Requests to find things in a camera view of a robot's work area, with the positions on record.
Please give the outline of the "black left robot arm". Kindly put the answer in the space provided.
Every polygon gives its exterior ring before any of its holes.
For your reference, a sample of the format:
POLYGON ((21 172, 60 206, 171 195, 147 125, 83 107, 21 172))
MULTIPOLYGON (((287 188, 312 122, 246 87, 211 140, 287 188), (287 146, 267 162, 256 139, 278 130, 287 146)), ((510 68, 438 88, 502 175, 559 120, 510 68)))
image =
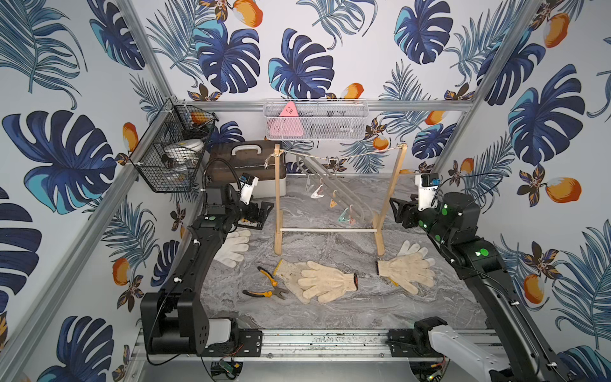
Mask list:
POLYGON ((145 294, 141 302, 149 355, 204 354, 212 329, 200 295, 214 257, 240 221, 262 226, 273 208, 271 202, 243 202, 230 185, 206 189, 202 211, 188 227, 189 245, 159 291, 145 294))

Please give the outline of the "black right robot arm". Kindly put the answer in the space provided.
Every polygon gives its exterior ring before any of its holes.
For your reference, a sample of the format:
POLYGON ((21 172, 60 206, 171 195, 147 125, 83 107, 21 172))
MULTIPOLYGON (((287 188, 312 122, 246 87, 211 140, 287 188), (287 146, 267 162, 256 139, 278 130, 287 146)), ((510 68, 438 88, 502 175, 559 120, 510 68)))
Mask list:
POLYGON ((443 325, 428 319, 426 346, 478 381, 576 381, 531 319, 499 251, 477 235, 480 206, 468 194, 447 193, 435 207, 391 198, 396 223, 422 229, 484 309, 506 356, 499 358, 443 325))

